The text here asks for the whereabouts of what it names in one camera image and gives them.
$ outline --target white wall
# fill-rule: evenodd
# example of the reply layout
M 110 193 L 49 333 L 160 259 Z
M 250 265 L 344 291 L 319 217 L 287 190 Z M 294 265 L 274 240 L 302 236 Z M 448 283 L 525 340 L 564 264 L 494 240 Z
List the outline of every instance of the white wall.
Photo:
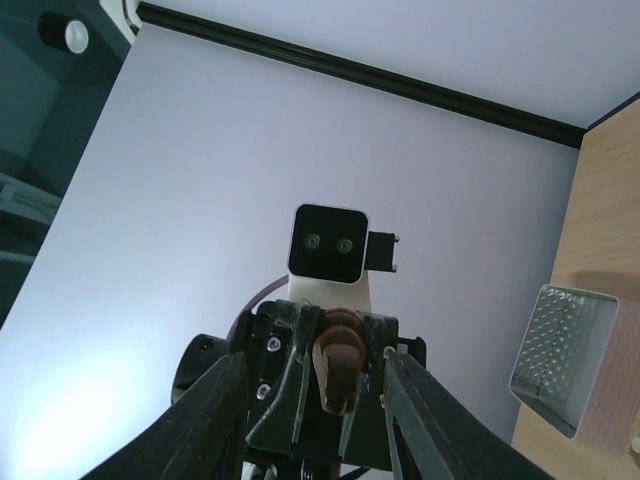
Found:
M 637 0 L 152 0 L 587 127 L 640 89 Z
M 180 356 L 285 271 L 295 207 L 401 237 L 374 309 L 502 438 L 577 152 L 145 26 L 0 334 L 0 478 L 78 477 L 169 404 Z

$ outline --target camera module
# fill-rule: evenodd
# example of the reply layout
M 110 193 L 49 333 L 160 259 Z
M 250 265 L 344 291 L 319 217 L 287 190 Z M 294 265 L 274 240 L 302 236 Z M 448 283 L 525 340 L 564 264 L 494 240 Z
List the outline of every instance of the camera module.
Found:
M 369 219 L 357 210 L 305 204 L 298 207 L 289 271 L 298 277 L 353 284 L 364 271 Z

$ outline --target screw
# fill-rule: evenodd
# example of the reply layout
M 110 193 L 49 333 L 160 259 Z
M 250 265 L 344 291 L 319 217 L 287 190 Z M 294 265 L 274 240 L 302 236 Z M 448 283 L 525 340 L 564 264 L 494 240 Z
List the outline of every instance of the screw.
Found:
M 277 352 L 281 347 L 282 342 L 280 342 L 280 339 L 278 337 L 271 337 L 267 342 L 267 350 L 269 350 L 271 353 Z
M 385 360 L 388 360 L 391 354 L 393 353 L 396 353 L 396 349 L 393 348 L 391 345 L 389 345 L 387 347 L 384 347 L 384 350 L 382 351 L 382 356 L 385 358 Z
M 271 387 L 268 384 L 263 383 L 258 387 L 258 391 L 256 392 L 256 398 L 258 400 L 264 400 L 267 397 L 270 390 L 271 390 Z
M 206 352 L 211 347 L 213 347 L 213 341 L 211 339 L 207 339 L 202 342 L 202 345 L 200 345 L 200 351 Z

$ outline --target black plastic part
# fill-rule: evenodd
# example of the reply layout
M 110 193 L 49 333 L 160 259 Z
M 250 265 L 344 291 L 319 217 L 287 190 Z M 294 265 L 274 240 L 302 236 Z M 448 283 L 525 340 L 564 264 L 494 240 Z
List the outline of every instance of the black plastic part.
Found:
M 585 130 L 449 88 L 247 32 L 186 13 L 140 2 L 142 21 L 246 52 L 307 68 L 501 127 L 580 148 Z
M 370 469 L 365 467 L 356 468 L 355 470 L 345 473 L 340 477 L 340 480 L 357 480 L 362 477 L 364 474 L 368 473 Z
M 244 355 L 223 357 L 84 480 L 239 480 L 248 397 Z
M 356 283 L 362 276 L 369 218 L 358 210 L 304 204 L 293 221 L 289 271 L 299 277 Z
M 383 352 L 388 345 L 397 346 L 398 321 L 373 314 L 363 317 L 369 355 L 359 385 L 358 406 L 354 413 L 337 417 L 322 410 L 311 361 L 321 313 L 317 307 L 282 300 L 259 306 L 257 316 L 270 319 L 272 334 L 283 341 L 291 340 L 286 343 L 289 353 L 280 363 L 282 367 L 275 381 L 272 374 L 265 372 L 271 368 L 270 362 L 279 368 L 277 355 L 254 353 L 264 352 L 264 346 L 244 350 L 247 363 L 260 366 L 256 375 L 271 385 L 263 401 L 252 400 L 247 444 L 257 457 L 265 452 L 268 456 L 293 455 L 388 471 L 391 459 L 380 395 L 384 383 Z
M 254 322 L 254 315 L 250 310 L 245 310 L 231 324 L 231 328 L 227 333 L 227 341 L 229 342 L 229 352 L 241 352 L 245 342 L 251 335 L 251 327 Z
M 290 455 L 279 455 L 247 447 L 244 461 L 253 463 L 266 472 L 266 479 L 300 478 L 303 459 Z
M 302 462 L 302 480 L 338 480 L 338 477 L 340 477 L 339 463 L 312 459 Z
M 59 13 L 46 12 L 38 19 L 38 35 L 45 45 L 69 53 L 65 32 L 74 20 L 72 17 Z
M 393 251 L 395 246 L 395 234 L 369 232 L 364 269 L 377 272 L 393 272 Z
M 415 358 L 423 368 L 427 368 L 427 344 L 422 338 L 399 338 L 398 344 L 406 345 L 407 353 Z
M 175 403 L 213 364 L 229 353 L 229 342 L 210 335 L 198 335 L 186 348 L 178 364 L 171 388 Z
M 385 401 L 396 479 L 552 478 L 491 433 L 410 355 L 387 360 Z

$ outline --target metal mesh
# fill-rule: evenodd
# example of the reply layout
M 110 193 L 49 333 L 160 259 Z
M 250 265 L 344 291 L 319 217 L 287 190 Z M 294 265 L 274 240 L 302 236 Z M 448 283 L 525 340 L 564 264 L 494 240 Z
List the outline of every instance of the metal mesh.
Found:
M 536 302 L 511 389 L 569 437 L 593 388 L 615 307 L 612 298 L 552 286 Z

